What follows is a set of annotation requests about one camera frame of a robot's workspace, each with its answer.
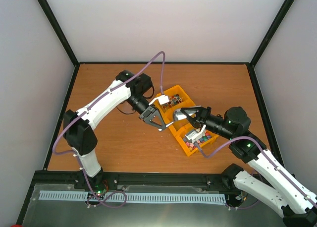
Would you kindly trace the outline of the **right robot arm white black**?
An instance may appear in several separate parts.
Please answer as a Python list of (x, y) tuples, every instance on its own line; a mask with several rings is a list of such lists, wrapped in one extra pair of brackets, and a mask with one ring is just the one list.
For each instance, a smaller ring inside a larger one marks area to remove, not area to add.
[(231, 107), (224, 117), (211, 114), (201, 106), (180, 108), (174, 120), (186, 119), (196, 129), (188, 138), (196, 147), (199, 136), (210, 131), (228, 139), (224, 145), (267, 181), (254, 178), (236, 164), (223, 173), (227, 188), (245, 191), (269, 206), (287, 227), (313, 227), (317, 223), (317, 195), (304, 187), (273, 156), (266, 145), (249, 131), (251, 120), (241, 107)]

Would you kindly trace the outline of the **silver metal scoop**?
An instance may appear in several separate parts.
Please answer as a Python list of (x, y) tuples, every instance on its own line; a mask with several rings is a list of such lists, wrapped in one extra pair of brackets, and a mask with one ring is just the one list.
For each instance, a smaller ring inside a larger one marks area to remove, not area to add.
[(180, 121), (180, 120), (184, 120), (184, 119), (186, 119), (186, 118), (185, 118), (184, 114), (182, 114), (180, 112), (180, 109), (177, 109), (173, 112), (173, 120), (174, 121)]

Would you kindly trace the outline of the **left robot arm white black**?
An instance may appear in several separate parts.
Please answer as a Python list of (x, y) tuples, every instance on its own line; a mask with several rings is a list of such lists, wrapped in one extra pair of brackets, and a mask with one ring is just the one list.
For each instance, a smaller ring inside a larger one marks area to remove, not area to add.
[(85, 182), (91, 188), (103, 183), (102, 167), (95, 148), (98, 140), (94, 130), (98, 124), (120, 103), (127, 102), (139, 114), (144, 123), (163, 131), (172, 123), (165, 123), (154, 102), (148, 102), (144, 94), (152, 88), (151, 78), (142, 73), (135, 75), (128, 70), (120, 72), (111, 85), (85, 107), (68, 110), (63, 118), (63, 137), (74, 151), (86, 174)]

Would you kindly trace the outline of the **yellow three-compartment bin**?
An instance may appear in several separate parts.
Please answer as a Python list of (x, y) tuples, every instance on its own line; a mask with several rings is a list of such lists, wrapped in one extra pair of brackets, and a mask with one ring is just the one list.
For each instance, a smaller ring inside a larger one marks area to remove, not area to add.
[[(183, 90), (183, 88), (180, 85), (175, 85), (172, 88), (169, 88), (164, 91), (164, 94), (168, 97), (171, 97), (175, 94), (179, 94), (183, 98), (183, 102), (172, 107), (169, 109), (164, 109), (163, 105), (160, 105), (158, 101), (154, 102), (154, 105), (159, 109), (165, 123), (173, 121), (173, 112), (177, 109), (180, 109), (182, 107), (193, 107), (195, 106), (194, 101), (186, 94), (186, 92)], [(180, 120), (173, 123), (171, 126), (168, 127), (171, 131), (172, 135), (176, 139), (176, 141), (179, 143), (183, 151), (185, 152), (186, 156), (191, 156), (195, 152), (198, 152), (198, 148), (194, 150), (190, 150), (189, 147), (184, 142), (184, 136), (186, 133), (188, 133), (190, 130), (194, 129), (194, 127), (186, 120)], [(218, 138), (218, 135), (207, 131), (211, 134), (212, 138), (206, 143), (201, 144), (200, 147), (204, 147), (207, 144), (212, 144), (216, 141)]]

